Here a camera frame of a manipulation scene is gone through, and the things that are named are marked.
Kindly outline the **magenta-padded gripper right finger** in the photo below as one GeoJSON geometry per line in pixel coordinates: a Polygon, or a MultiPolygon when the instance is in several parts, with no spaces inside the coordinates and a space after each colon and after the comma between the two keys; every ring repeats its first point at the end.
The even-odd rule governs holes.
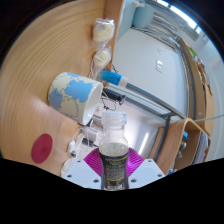
{"type": "Polygon", "coordinates": [[[164,177],[164,173],[153,159],[144,159],[135,150],[129,149],[126,164],[127,188],[144,187],[164,177]]]}

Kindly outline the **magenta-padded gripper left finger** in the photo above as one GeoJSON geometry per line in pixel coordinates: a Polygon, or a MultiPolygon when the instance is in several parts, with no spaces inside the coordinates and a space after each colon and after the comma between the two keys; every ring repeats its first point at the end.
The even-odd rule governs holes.
{"type": "Polygon", "coordinates": [[[103,165],[99,149],[90,152],[84,159],[77,159],[62,169],[62,177],[78,186],[89,189],[102,189],[103,165]]]}

